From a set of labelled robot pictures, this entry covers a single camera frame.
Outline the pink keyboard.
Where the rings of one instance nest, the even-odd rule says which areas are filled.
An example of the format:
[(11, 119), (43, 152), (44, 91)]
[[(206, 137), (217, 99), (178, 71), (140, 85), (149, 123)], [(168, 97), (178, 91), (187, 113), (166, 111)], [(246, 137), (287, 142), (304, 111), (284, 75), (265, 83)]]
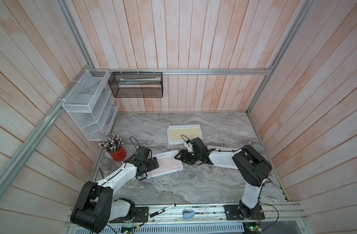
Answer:
[(179, 153), (178, 150), (173, 150), (173, 151), (153, 155), (153, 158), (157, 158), (159, 167), (151, 172), (148, 172), (147, 178), (153, 178), (157, 176), (163, 176), (170, 173), (182, 171), (183, 170), (182, 162), (174, 158), (178, 153)]

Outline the yellow key keyboard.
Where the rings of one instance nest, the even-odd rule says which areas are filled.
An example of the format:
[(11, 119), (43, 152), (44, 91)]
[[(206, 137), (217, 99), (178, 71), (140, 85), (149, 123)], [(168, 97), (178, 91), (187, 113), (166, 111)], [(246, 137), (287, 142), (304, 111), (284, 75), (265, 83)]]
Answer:
[(201, 126), (198, 124), (190, 125), (171, 125), (167, 128), (167, 139), (169, 145), (183, 144), (184, 140), (200, 138), (203, 140)]

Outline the white key keyboard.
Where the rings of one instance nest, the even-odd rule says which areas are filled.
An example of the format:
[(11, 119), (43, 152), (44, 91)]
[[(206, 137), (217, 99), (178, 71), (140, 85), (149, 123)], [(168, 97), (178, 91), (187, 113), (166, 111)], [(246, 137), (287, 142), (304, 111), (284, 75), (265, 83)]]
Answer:
[(207, 148), (208, 150), (213, 150), (209, 155), (209, 159), (213, 166), (237, 169), (237, 166), (232, 157), (239, 153), (241, 149), (232, 149), (211, 145), (207, 146)]

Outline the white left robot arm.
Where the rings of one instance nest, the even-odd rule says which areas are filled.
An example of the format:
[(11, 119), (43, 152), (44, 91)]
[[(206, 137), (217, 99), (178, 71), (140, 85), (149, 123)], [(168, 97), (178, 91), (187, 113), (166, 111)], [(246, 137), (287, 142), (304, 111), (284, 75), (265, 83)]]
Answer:
[(135, 211), (135, 202), (126, 198), (114, 200), (114, 194), (133, 178), (144, 180), (147, 173), (159, 168), (152, 150), (138, 147), (120, 168), (97, 182), (86, 182), (72, 210), (70, 222), (91, 233), (99, 234), (109, 221), (119, 219), (134, 222), (139, 214)]

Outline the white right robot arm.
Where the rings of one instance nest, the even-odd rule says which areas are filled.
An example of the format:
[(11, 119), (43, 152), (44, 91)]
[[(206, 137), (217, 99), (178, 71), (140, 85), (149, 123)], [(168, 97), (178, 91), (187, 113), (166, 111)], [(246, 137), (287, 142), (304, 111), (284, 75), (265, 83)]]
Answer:
[(174, 157), (189, 165), (210, 165), (238, 169), (245, 187), (238, 205), (226, 205), (224, 210), (227, 220), (265, 219), (260, 194), (264, 183), (269, 180), (272, 166), (254, 147), (244, 145), (239, 149), (220, 149), (205, 146), (202, 139), (189, 139), (181, 135), (186, 149)]

